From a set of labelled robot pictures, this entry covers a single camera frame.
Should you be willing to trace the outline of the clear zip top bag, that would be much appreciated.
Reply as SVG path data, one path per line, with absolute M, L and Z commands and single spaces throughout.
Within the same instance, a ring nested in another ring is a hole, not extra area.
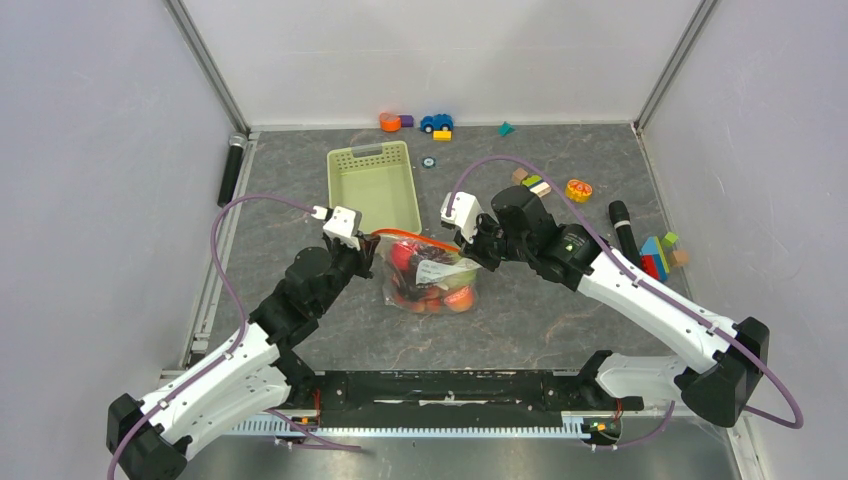
M 374 234 L 381 237 L 377 254 L 380 256 L 380 265 L 383 271 L 383 297 L 386 304 L 396 308 L 399 307 L 390 300 L 391 294 L 396 290 L 414 291 L 415 289 L 434 286 L 442 290 L 443 299 L 448 293 L 456 290 L 444 290 L 440 287 L 439 283 L 446 276 L 475 270 L 477 277 L 477 271 L 480 269 L 480 266 L 474 261 L 461 257 L 457 248 L 429 237 L 398 229 L 381 229 L 375 231 Z M 418 246 L 417 255 L 412 259 L 410 268 L 403 272 L 393 267 L 389 260 L 390 248 L 398 241 L 408 241 Z M 474 306 L 477 303 L 475 282 L 476 278 L 471 285 L 468 285 L 473 288 L 475 293 Z M 460 313 L 451 312 L 444 306 L 442 313 L 429 314 Z

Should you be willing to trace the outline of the green cabbage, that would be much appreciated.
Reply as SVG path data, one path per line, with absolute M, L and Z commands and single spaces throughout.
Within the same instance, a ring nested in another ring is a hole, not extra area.
M 475 270 L 467 270 L 446 276 L 440 283 L 444 290 L 454 290 L 471 285 L 476 278 Z

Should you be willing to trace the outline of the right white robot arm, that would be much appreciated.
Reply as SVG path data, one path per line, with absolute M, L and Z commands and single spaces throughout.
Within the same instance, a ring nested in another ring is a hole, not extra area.
M 599 353 L 577 382 L 580 400 L 602 408 L 614 398 L 683 403 L 719 427 L 734 426 L 763 377 L 769 328 L 754 317 L 734 321 L 678 294 L 643 272 L 586 227 L 559 224 L 528 188 L 496 194 L 486 213 L 477 198 L 449 193 L 444 226 L 456 230 L 461 256 L 489 271 L 522 262 L 544 280 L 597 300 L 672 350 L 667 357 Z

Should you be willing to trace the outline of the orange peach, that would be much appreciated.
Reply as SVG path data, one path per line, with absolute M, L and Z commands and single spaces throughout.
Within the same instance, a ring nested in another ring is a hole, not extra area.
M 444 306 L 455 313 L 466 312 L 474 306 L 475 293 L 471 286 L 463 286 L 451 293 L 448 293 L 442 299 Z

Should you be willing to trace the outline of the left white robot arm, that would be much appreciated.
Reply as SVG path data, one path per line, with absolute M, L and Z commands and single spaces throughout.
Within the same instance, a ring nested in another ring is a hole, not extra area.
M 213 353 L 140 399 L 115 399 L 106 439 L 112 471 L 130 479 L 175 479 L 246 419 L 283 403 L 306 405 L 315 374 L 293 349 L 354 277 L 371 277 L 380 238 L 356 239 L 356 247 L 326 239 L 322 247 L 301 250 L 274 291 Z

